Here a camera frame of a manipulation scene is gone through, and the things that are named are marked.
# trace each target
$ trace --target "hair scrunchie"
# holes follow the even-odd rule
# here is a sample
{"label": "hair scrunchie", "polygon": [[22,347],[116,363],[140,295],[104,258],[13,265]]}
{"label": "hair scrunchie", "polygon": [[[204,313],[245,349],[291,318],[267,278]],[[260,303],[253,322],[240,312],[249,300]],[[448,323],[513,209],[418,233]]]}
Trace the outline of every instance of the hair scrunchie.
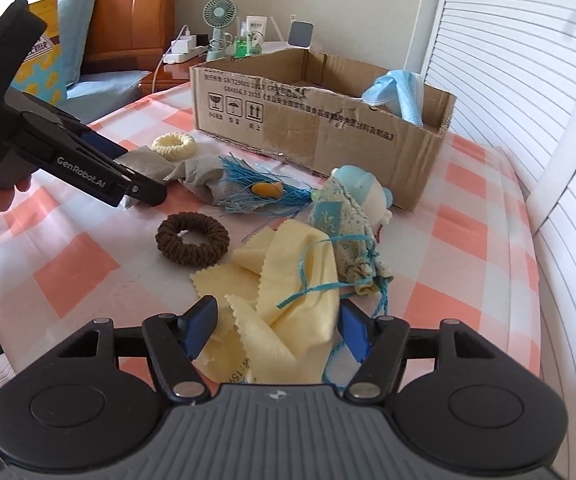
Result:
{"label": "hair scrunchie", "polygon": [[[194,231],[204,234],[208,241],[202,244],[186,244],[178,234]],[[161,222],[157,235],[157,247],[175,264],[185,267],[210,267],[228,252],[230,237],[223,225],[201,213],[170,215]]]}
{"label": "hair scrunchie", "polygon": [[157,137],[152,143],[152,150],[169,162],[180,162],[194,156],[197,142],[191,135],[171,132]]}

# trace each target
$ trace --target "blue face mask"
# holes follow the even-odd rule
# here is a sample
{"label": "blue face mask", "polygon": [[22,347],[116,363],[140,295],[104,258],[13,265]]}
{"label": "blue face mask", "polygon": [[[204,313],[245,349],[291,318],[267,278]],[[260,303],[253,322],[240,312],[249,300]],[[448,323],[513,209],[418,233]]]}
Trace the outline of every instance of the blue face mask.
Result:
{"label": "blue face mask", "polygon": [[423,81],[419,74],[406,70],[391,70],[378,77],[361,98],[370,106],[386,105],[394,115],[404,121],[423,127]]}

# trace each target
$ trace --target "blue bedding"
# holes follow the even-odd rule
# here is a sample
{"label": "blue bedding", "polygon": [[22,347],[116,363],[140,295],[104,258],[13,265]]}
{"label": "blue bedding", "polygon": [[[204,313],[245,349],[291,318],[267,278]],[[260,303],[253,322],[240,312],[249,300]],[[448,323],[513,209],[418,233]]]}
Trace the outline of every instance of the blue bedding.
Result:
{"label": "blue bedding", "polygon": [[148,74],[134,70],[82,75],[79,82],[68,89],[68,99],[59,108],[90,124],[139,99],[138,82]]}

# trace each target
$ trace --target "portable fan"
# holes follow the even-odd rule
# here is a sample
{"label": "portable fan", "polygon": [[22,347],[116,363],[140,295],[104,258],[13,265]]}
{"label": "portable fan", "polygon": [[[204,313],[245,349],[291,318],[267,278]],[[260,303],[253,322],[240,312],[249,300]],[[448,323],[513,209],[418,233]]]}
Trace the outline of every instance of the portable fan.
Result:
{"label": "portable fan", "polygon": [[232,35],[223,32],[237,15],[237,6],[232,0],[210,0],[203,8],[203,20],[212,27],[212,39],[207,61],[224,57],[226,48],[232,43]]}

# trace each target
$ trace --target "black circular joint cover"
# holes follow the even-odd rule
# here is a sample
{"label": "black circular joint cover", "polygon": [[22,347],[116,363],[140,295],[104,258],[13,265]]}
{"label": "black circular joint cover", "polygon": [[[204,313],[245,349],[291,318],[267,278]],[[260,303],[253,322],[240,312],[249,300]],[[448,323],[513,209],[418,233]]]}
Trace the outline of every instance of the black circular joint cover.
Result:
{"label": "black circular joint cover", "polygon": [[157,394],[139,378],[64,360],[0,390],[0,456],[39,472],[108,465],[143,444],[160,415]]}
{"label": "black circular joint cover", "polygon": [[465,474],[549,464],[566,434],[562,400],[527,370],[471,359],[437,368],[397,395],[393,417],[412,447]]}

